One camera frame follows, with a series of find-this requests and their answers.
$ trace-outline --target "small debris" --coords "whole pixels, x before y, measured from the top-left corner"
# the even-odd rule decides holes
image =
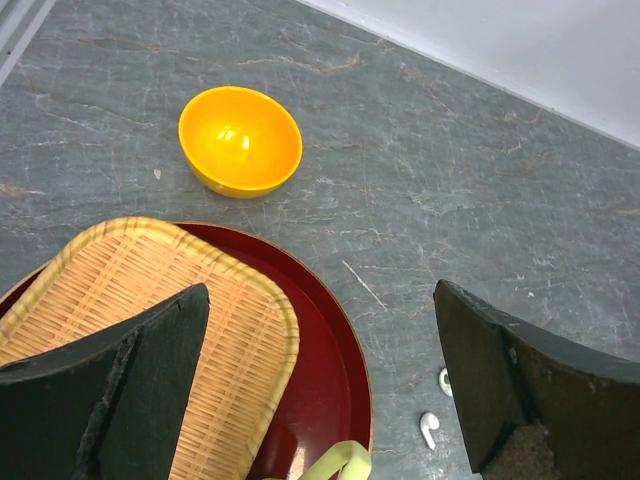
[[[344,264],[345,267],[347,267],[347,270],[349,270],[354,277],[356,277],[356,280],[358,280],[358,283],[360,285],[362,285],[364,287],[364,289],[369,292],[371,294],[371,296],[373,297],[373,299],[378,303],[378,305],[380,305],[382,308],[384,308],[384,311],[386,312],[387,306],[382,302],[382,300],[380,300],[378,298],[378,296],[373,293],[373,290],[371,290],[371,288],[369,288],[369,285],[367,285],[364,280],[362,280],[362,278],[360,278],[360,275],[358,275],[355,270],[353,268],[351,268],[351,265],[349,265],[347,262],[345,262],[344,260],[342,261],[342,263]]]
[[[12,185],[10,183],[0,183],[0,194],[7,197],[22,198],[29,195],[44,195],[40,190],[29,190],[28,188]]]
[[[420,418],[420,431],[431,450],[436,449],[436,442],[431,436],[430,430],[437,430],[438,428],[440,428],[440,420],[433,413],[427,412]]]
[[[446,368],[443,368],[438,376],[438,383],[445,395],[453,397],[453,390],[451,390],[451,383],[449,383],[449,372]]]

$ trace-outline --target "tray rim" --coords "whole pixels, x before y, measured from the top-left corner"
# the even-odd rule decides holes
[[[31,285],[26,288],[13,305],[11,305],[9,310],[0,318],[0,349],[24,323],[28,315],[46,294],[47,290],[59,278],[65,267],[74,259],[75,255],[91,243],[99,241],[108,235],[138,235],[140,233],[161,234],[164,238],[171,239],[173,245],[182,245],[182,248],[190,254],[199,255],[200,258],[204,257],[206,260],[211,260],[212,262],[223,262],[224,266],[227,267],[225,271],[227,278],[233,278],[249,284],[268,296],[282,315],[284,350],[281,368],[276,381],[271,386],[268,397],[265,398],[265,408],[263,408],[261,417],[256,423],[253,432],[251,432],[252,436],[248,439],[244,453],[240,457],[236,467],[237,474],[240,477],[244,477],[249,473],[258,455],[262,441],[273,420],[273,416],[284,395],[284,391],[296,364],[300,348],[300,330],[297,316],[287,295],[280,286],[267,275],[241,262],[215,245],[201,240],[176,223],[143,216],[118,217],[94,224],[77,234],[50,261],[43,264],[39,269],[34,270],[19,283],[16,283],[0,298],[0,303],[3,303],[25,281],[30,279],[34,274],[38,274]],[[247,270],[252,271],[253,275],[251,277],[243,275],[243,272]]]
[[[365,373],[366,380],[367,380],[367,387],[368,387],[367,394],[368,394],[368,397],[369,397],[370,410],[371,410],[370,416],[369,416],[370,417],[369,445],[364,445],[364,447],[367,449],[367,451],[369,453],[373,453],[373,433],[374,433],[374,426],[375,426],[374,416],[373,416],[374,403],[373,403],[373,395],[372,395],[372,391],[371,391],[371,378],[369,376],[369,369],[367,367],[366,357],[365,357],[364,352],[362,350],[362,345],[360,344],[360,341],[358,340],[358,335],[356,334],[356,331],[353,328],[353,325],[351,324],[351,321],[349,320],[349,316],[344,311],[344,308],[342,308],[342,304],[335,297],[335,295],[333,294],[331,289],[329,287],[327,287],[327,285],[315,274],[315,272],[313,270],[311,270],[309,267],[307,267],[307,265],[304,262],[302,262],[301,260],[298,260],[294,255],[292,255],[288,251],[284,250],[282,247],[279,247],[275,243],[273,243],[273,242],[271,242],[271,241],[269,241],[269,240],[267,240],[267,239],[265,239],[263,237],[260,237],[258,235],[255,235],[253,233],[247,232],[247,231],[239,229],[239,228],[228,227],[228,226],[225,226],[225,225],[219,225],[219,224],[210,223],[210,222],[198,222],[198,221],[183,221],[183,222],[180,222],[180,221],[172,221],[172,223],[174,223],[175,225],[178,225],[178,226],[180,226],[180,225],[201,225],[201,226],[204,226],[204,227],[223,228],[225,230],[230,230],[232,232],[239,233],[241,235],[245,235],[247,237],[251,237],[253,239],[256,239],[256,240],[258,240],[260,242],[266,243],[270,247],[275,248],[276,250],[282,252],[284,255],[289,257],[292,261],[294,261],[300,267],[302,267],[304,270],[306,270],[307,273],[311,277],[313,277],[313,279],[322,287],[322,289],[327,293],[327,295],[329,295],[331,297],[331,299],[333,300],[335,306],[340,310],[340,312],[342,313],[343,317],[345,318],[345,320],[346,320],[345,325],[347,326],[347,328],[349,329],[349,331],[351,333],[351,336],[355,340],[355,344],[358,347],[358,354],[359,354],[360,358],[362,359],[362,364],[363,364],[363,367],[364,367],[364,373]]]

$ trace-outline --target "gray marble floor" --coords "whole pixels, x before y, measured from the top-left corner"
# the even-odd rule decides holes
[[[210,193],[183,160],[182,107],[222,84],[274,96],[304,134],[299,171],[263,199]],[[0,118],[1,290],[119,215],[277,243],[362,342],[372,478],[471,476],[437,386],[439,278],[640,360],[640,154],[290,0],[58,0],[0,89]]]

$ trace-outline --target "dark red plate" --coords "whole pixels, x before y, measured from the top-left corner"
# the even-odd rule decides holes
[[[371,449],[371,392],[364,357],[329,290],[304,265],[264,240],[214,225],[178,225],[270,277],[298,317],[298,361],[247,478],[298,478],[342,440],[357,440]],[[5,296],[0,317],[41,270]]]

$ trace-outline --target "woven bamboo tray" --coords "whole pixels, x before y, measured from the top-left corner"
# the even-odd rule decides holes
[[[297,319],[273,281],[175,225],[130,217],[77,236],[0,319],[0,365],[199,282],[211,313],[170,478],[244,478],[293,371]]]

